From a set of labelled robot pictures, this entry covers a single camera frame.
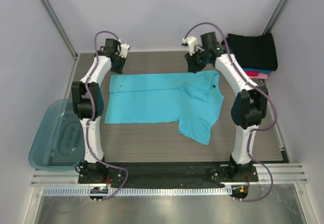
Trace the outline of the cyan t shirt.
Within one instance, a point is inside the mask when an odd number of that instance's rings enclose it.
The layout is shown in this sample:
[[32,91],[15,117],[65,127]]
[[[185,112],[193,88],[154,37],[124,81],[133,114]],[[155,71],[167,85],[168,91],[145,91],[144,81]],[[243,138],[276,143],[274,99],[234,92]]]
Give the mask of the cyan t shirt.
[[219,73],[158,73],[111,76],[105,124],[178,122],[178,132],[208,145],[224,96]]

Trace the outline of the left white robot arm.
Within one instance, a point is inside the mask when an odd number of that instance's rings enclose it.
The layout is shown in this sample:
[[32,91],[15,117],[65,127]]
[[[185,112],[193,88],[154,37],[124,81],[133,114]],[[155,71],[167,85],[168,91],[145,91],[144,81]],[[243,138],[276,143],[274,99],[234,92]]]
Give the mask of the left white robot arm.
[[108,178],[107,166],[102,164],[104,153],[100,138],[100,121],[104,112],[101,83],[109,71],[121,74],[130,46],[120,39],[106,39],[95,49],[88,72],[71,85],[73,111],[80,120],[85,142],[85,156],[76,167],[78,183],[103,183]]

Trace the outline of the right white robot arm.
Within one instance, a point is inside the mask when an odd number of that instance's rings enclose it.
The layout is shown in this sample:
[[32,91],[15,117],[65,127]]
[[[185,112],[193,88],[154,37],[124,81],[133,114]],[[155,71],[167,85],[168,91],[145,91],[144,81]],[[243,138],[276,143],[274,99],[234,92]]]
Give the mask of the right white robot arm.
[[228,176],[234,181],[244,181],[253,171],[251,150],[256,131],[267,111],[265,87],[253,82],[238,64],[226,45],[221,45],[214,32],[197,38],[186,35],[182,45],[188,48],[185,58],[189,72],[198,72],[212,64],[231,86],[236,95],[231,108],[231,118],[236,125],[235,145],[230,155]]

